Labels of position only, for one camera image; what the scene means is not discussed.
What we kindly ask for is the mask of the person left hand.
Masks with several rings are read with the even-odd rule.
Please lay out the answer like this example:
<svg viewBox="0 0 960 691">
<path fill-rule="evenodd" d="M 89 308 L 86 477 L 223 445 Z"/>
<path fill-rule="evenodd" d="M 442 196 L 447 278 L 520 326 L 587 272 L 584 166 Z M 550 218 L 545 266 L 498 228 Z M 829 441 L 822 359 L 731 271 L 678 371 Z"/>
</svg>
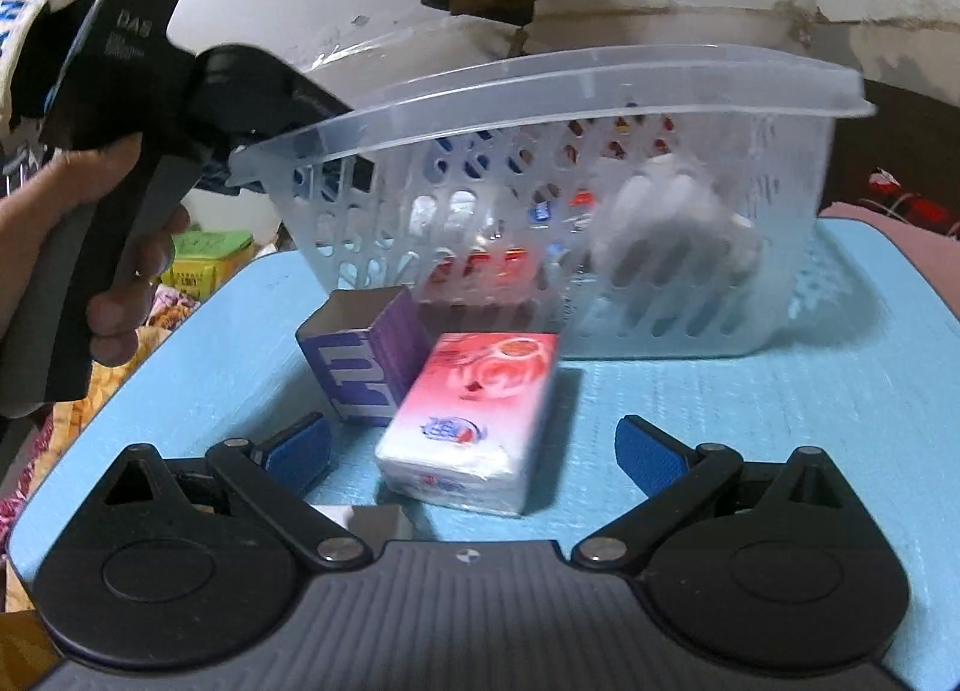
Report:
<svg viewBox="0 0 960 691">
<path fill-rule="evenodd" d="M 2 200 L 2 325 L 8 327 L 21 306 L 39 252 L 53 226 L 68 213 L 112 192 L 137 164 L 142 137 L 94 151 L 65 151 Z M 174 259 L 172 237 L 190 225 L 184 207 L 172 211 L 166 225 L 143 237 L 137 247 L 135 280 L 121 289 L 94 296 L 86 308 L 91 330 L 89 354 L 103 366 L 128 363 L 139 349 L 139 328 L 153 309 L 155 281 Z"/>
</svg>

